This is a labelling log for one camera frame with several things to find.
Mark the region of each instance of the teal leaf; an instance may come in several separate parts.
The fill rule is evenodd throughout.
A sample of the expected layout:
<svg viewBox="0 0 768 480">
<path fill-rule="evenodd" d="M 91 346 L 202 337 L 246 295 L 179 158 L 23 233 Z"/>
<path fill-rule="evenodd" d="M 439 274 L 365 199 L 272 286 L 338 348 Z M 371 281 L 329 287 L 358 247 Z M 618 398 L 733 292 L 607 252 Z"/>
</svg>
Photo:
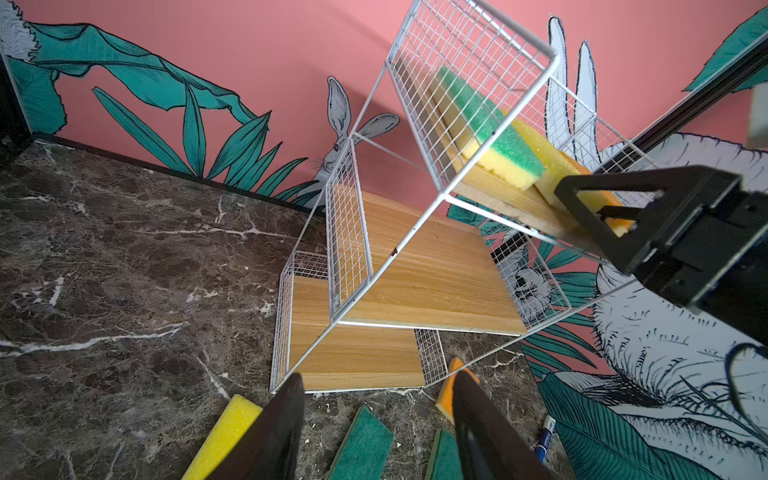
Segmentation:
<svg viewBox="0 0 768 480">
<path fill-rule="evenodd" d="M 518 266 L 528 266 L 528 245 L 523 247 L 523 254 L 520 256 Z"/>
<path fill-rule="evenodd" d="M 736 57 L 753 41 L 757 40 L 763 33 L 768 31 L 768 7 L 763 8 L 755 15 L 749 17 L 744 23 L 736 27 L 728 37 L 723 41 L 720 47 L 715 50 L 712 57 L 707 61 L 701 73 L 696 76 L 690 85 L 685 87 L 685 91 L 692 91 L 709 79 L 723 65 Z M 745 80 L 744 83 L 734 88 L 733 91 L 752 88 L 757 84 L 768 81 L 768 67 L 760 69 L 755 75 Z"/>
<path fill-rule="evenodd" d="M 589 286 L 571 285 L 570 283 L 561 283 L 563 293 L 569 300 L 575 299 L 592 299 L 598 294 L 598 288 L 592 284 Z"/>
<path fill-rule="evenodd" d="M 570 340 L 576 345 L 579 345 L 581 348 L 584 348 L 592 353 L 597 352 L 597 350 L 589 342 L 585 341 L 584 339 L 582 339 L 580 336 L 576 335 L 569 329 L 558 325 L 557 323 L 554 325 L 548 326 L 547 328 L 544 329 L 544 331 L 546 333 L 549 333 L 552 336 L 559 336 L 562 339 Z"/>
<path fill-rule="evenodd" d="M 570 250 L 563 250 L 551 259 L 547 260 L 547 266 L 550 270 L 558 268 L 563 265 L 568 265 L 581 258 L 578 253 L 571 252 Z"/>
<path fill-rule="evenodd" d="M 106 68 L 141 101 L 170 110 L 187 104 L 186 85 L 194 87 L 201 108 L 228 109 L 241 123 L 256 117 L 233 91 L 164 60 L 138 45 L 89 24 L 29 24 L 40 48 L 37 66 L 82 77 L 94 66 Z"/>
<path fill-rule="evenodd" d="M 551 339 L 549 337 L 538 335 L 538 334 L 531 335 L 529 337 L 526 337 L 525 339 L 531 345 L 537 346 L 538 348 L 545 350 L 549 353 L 559 353 L 560 355 L 565 355 L 572 359 L 576 359 L 580 362 L 586 363 L 589 366 L 595 366 L 595 364 L 592 363 L 592 361 L 589 360 L 586 356 L 584 356 L 583 353 L 579 352 L 574 347 L 560 340 Z"/>
<path fill-rule="evenodd" d="M 208 172 L 208 180 L 215 178 L 231 165 L 230 171 L 227 172 L 227 181 L 225 183 L 234 185 L 240 181 L 242 176 L 234 178 L 235 175 L 243 170 L 245 165 L 251 161 L 251 158 L 255 159 L 261 156 L 261 150 L 266 140 L 266 125 L 270 119 L 270 114 L 271 112 L 267 112 L 261 117 L 254 118 L 235 130 L 227 138 L 224 146 L 216 156 L 214 165 L 210 168 L 210 172 Z"/>
<path fill-rule="evenodd" d="M 531 369 L 531 373 L 533 373 L 534 376 L 537 376 L 540 379 L 544 378 L 544 375 L 552 373 L 550 369 L 545 366 L 541 366 L 538 363 L 528 362 L 528 368 Z"/>
<path fill-rule="evenodd" d="M 308 182 L 303 182 L 298 185 L 294 185 L 291 188 L 287 188 L 283 190 L 282 192 L 278 193 L 274 196 L 276 200 L 282 200 L 284 202 L 287 202 L 293 195 L 298 194 L 301 190 L 304 190 L 307 187 L 311 187 L 314 184 L 319 183 L 320 180 L 310 180 Z"/>
<path fill-rule="evenodd" d="M 320 190 L 314 190 L 311 192 L 306 192 L 305 194 L 299 195 L 296 197 L 296 199 L 293 201 L 295 205 L 299 205 L 300 207 L 303 207 L 306 205 L 306 202 L 312 200 L 314 197 L 317 197 L 317 195 L 320 193 Z"/>
<path fill-rule="evenodd" d="M 157 159 L 163 162 L 166 167 L 171 170 L 175 170 L 184 174 L 190 174 L 190 169 L 187 165 L 176 155 L 173 148 L 170 147 L 165 140 L 160 138 L 160 135 L 156 134 L 149 125 L 145 124 L 123 106 L 119 101 L 112 98 L 107 92 L 101 90 L 99 87 L 94 88 L 96 98 L 104 105 L 109 115 L 111 115 L 121 127 L 125 129 L 139 144 L 146 148 L 149 153 L 153 154 Z"/>
<path fill-rule="evenodd" d="M 580 313 L 574 313 L 560 321 L 563 323 L 570 323 L 571 325 L 594 326 L 594 318 L 581 315 Z"/>
<path fill-rule="evenodd" d="M 650 447 L 672 472 L 673 480 L 720 480 L 720 477 L 703 466 L 669 450 Z"/>
<path fill-rule="evenodd" d="M 290 161 L 280 167 L 278 171 L 266 178 L 264 183 L 261 184 L 261 187 L 259 187 L 259 190 L 256 190 L 256 193 L 259 195 L 264 195 L 265 197 L 272 195 L 272 192 L 278 188 L 278 186 L 283 182 L 283 180 L 286 179 L 286 177 L 293 171 L 293 169 L 302 164 L 306 159 L 307 157 L 297 158 L 296 160 Z"/>
<path fill-rule="evenodd" d="M 187 85 L 187 106 L 184 109 L 184 152 L 192 170 L 198 177 L 202 177 L 205 168 L 205 130 L 200 105 L 190 85 Z"/>
<path fill-rule="evenodd" d="M 67 124 L 64 104 L 54 89 L 58 72 L 6 57 L 32 132 L 53 135 Z"/>
<path fill-rule="evenodd" d="M 532 359 L 536 360 L 539 363 L 544 363 L 547 366 L 552 367 L 554 370 L 560 370 L 561 372 L 570 372 L 571 367 L 565 365 L 560 360 L 554 358 L 552 355 L 546 352 L 542 352 L 539 349 L 536 349 L 530 345 L 522 344 L 521 348 L 523 349 L 523 353 L 527 356 L 530 356 Z"/>
<path fill-rule="evenodd" d="M 251 165 L 250 168 L 248 168 L 248 170 L 243 174 L 243 178 L 237 184 L 237 187 L 242 188 L 243 190 L 250 190 L 251 188 L 254 188 L 256 184 L 259 183 L 259 180 L 261 180 L 261 176 L 264 175 L 266 169 L 269 168 L 272 164 L 272 160 L 275 159 L 275 155 L 277 154 L 277 151 L 280 149 L 280 145 L 282 144 L 283 142 L 280 142 L 275 145 L 272 150 L 266 152 L 263 157 Z"/>
<path fill-rule="evenodd" d="M 547 257 L 549 257 L 549 254 L 552 252 L 552 248 L 554 245 L 552 245 L 549 242 L 541 242 L 541 244 L 538 246 L 538 254 L 541 255 L 541 258 L 544 259 L 544 261 L 547 261 Z"/>
<path fill-rule="evenodd" d="M 577 286 L 595 286 L 598 278 L 592 272 L 563 272 L 553 273 L 552 276 L 560 283 L 570 283 Z"/>
<path fill-rule="evenodd" d="M 547 375 L 538 384 L 578 478 L 715 480 L 698 464 L 650 447 L 620 415 Z"/>
</svg>

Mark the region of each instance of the green sponge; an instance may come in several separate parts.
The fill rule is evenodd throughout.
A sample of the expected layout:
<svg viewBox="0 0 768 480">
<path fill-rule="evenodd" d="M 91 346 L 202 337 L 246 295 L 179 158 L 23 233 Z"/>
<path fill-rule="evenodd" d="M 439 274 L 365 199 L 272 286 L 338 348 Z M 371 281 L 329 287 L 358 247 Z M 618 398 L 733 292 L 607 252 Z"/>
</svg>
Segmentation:
<svg viewBox="0 0 768 480">
<path fill-rule="evenodd" d="M 438 70 L 429 89 L 465 159 L 475 154 L 506 117 L 491 100 L 446 66 Z M 512 127 L 499 135 L 478 164 L 521 190 L 529 188 L 545 172 L 544 165 Z"/>
<path fill-rule="evenodd" d="M 424 480 L 462 480 L 463 478 L 456 437 L 446 429 L 439 429 L 432 444 L 432 453 L 429 455 Z"/>
<path fill-rule="evenodd" d="M 328 480 L 379 480 L 393 439 L 383 423 L 360 407 L 333 459 Z"/>
</svg>

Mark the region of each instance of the yellow sponge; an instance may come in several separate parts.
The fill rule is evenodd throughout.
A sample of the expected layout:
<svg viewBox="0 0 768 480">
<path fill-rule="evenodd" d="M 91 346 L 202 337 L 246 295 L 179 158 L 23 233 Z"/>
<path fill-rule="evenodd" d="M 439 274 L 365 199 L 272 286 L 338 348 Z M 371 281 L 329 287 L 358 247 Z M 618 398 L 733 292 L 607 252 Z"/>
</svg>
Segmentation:
<svg viewBox="0 0 768 480">
<path fill-rule="evenodd" d="M 429 90 L 454 144 L 462 152 L 463 158 L 458 156 L 458 160 L 464 164 L 506 115 L 445 66 L 438 70 Z M 478 165 L 521 190 L 529 188 L 544 172 L 544 166 L 514 128 L 502 132 Z"/>
<path fill-rule="evenodd" d="M 210 475 L 240 441 L 261 410 L 261 407 L 240 395 L 232 397 L 181 480 L 204 480 Z"/>
<path fill-rule="evenodd" d="M 525 143 L 528 144 L 531 150 L 533 150 L 533 153 L 543 163 L 544 168 L 546 169 L 541 175 L 541 178 L 536 181 L 536 189 L 548 204 L 563 211 L 568 211 L 557 195 L 554 194 L 554 189 L 563 177 L 567 177 L 568 175 L 592 175 L 592 172 L 573 158 L 556 150 L 544 135 L 540 134 L 535 128 L 526 124 L 523 120 L 519 118 L 514 119 L 512 121 L 512 127 L 518 131 L 523 140 L 525 140 Z M 609 191 L 584 191 L 579 193 L 578 197 L 593 214 L 600 211 L 600 209 L 606 205 L 621 205 L 619 199 Z M 606 223 L 617 236 L 621 237 L 629 231 L 629 227 L 633 222 L 631 220 L 610 218 Z"/>
<path fill-rule="evenodd" d="M 449 365 L 449 369 L 451 372 L 455 372 L 458 370 L 461 366 L 464 365 L 464 362 L 462 362 L 458 358 L 454 358 L 451 360 L 451 365 Z M 472 376 L 473 379 L 477 383 L 480 383 L 480 379 L 472 372 L 469 371 L 469 369 L 464 369 L 465 372 L 467 372 L 469 375 Z M 440 389 L 440 394 L 437 395 L 437 401 L 435 402 L 435 407 L 437 410 L 439 410 L 445 417 L 453 424 L 456 425 L 453 420 L 453 382 L 456 381 L 456 375 L 450 376 L 442 383 L 442 388 Z"/>
</svg>

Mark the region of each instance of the blue marker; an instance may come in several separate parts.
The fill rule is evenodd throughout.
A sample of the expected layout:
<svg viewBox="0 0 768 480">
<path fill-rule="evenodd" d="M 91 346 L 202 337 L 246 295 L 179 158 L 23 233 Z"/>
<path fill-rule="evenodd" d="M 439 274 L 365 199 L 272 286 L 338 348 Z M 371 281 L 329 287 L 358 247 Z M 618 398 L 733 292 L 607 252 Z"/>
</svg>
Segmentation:
<svg viewBox="0 0 768 480">
<path fill-rule="evenodd" d="M 544 426 L 541 427 L 541 435 L 538 437 L 538 444 L 533 453 L 538 457 L 541 463 L 544 463 L 544 457 L 547 456 L 547 450 L 549 450 L 549 443 L 552 441 L 552 434 L 554 434 L 554 419 L 549 415 L 544 419 Z"/>
</svg>

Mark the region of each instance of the marble floor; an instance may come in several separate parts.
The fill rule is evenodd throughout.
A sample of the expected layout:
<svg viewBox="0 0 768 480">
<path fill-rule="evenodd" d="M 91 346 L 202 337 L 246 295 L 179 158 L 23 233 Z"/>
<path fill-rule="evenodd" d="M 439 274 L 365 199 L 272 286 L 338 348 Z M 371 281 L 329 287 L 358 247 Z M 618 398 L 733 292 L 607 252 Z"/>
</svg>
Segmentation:
<svg viewBox="0 0 768 480">
<path fill-rule="evenodd" d="M 180 478 L 227 404 L 265 405 L 279 273 L 305 214 L 52 144 L 0 170 L 0 478 Z M 304 250 L 322 252 L 323 225 Z M 472 358 L 487 337 L 443 335 Z M 525 358 L 479 363 L 526 441 Z M 395 435 L 383 478 L 422 478 L 436 387 L 307 396 L 297 478 L 321 478 L 360 406 Z M 574 474 L 557 440 L 548 464 Z"/>
</svg>

